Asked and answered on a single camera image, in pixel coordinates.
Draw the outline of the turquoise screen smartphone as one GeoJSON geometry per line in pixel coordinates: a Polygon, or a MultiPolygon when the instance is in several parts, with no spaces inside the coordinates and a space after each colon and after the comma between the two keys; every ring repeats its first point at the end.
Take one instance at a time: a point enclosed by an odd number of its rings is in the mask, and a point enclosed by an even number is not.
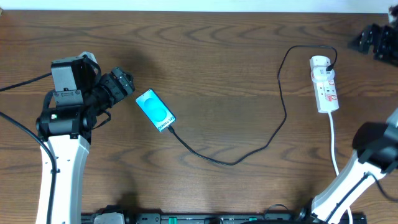
{"type": "Polygon", "coordinates": [[[136,98],[136,103],[154,127],[162,132],[175,122],[176,117],[153,89],[136,98]]]}

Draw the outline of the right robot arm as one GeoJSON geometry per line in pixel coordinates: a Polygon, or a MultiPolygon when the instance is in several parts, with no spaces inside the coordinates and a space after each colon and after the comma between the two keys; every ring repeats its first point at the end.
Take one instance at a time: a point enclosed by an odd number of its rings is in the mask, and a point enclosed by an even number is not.
{"type": "MultiPolygon", "coordinates": [[[[362,30],[348,47],[362,54],[374,53],[374,59],[397,65],[397,23],[373,24],[362,30]]],[[[333,62],[321,55],[310,59],[311,79],[319,113],[330,116],[339,108],[333,62]]],[[[384,123],[366,122],[354,136],[353,153],[343,170],[308,205],[301,209],[297,221],[304,223],[339,223],[344,214],[349,222],[349,208],[364,191],[379,184],[380,179],[397,169],[397,113],[384,123]]]]}

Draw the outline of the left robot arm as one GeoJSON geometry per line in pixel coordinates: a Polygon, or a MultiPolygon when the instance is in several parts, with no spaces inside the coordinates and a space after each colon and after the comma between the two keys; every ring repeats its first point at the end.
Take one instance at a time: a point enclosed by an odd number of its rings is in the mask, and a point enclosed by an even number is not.
{"type": "Polygon", "coordinates": [[[46,94],[36,121],[43,142],[36,222],[80,223],[91,134],[101,126],[97,117],[109,115],[110,108],[133,94],[133,77],[119,67],[102,74],[90,52],[54,60],[51,74],[55,88],[46,94]]]}

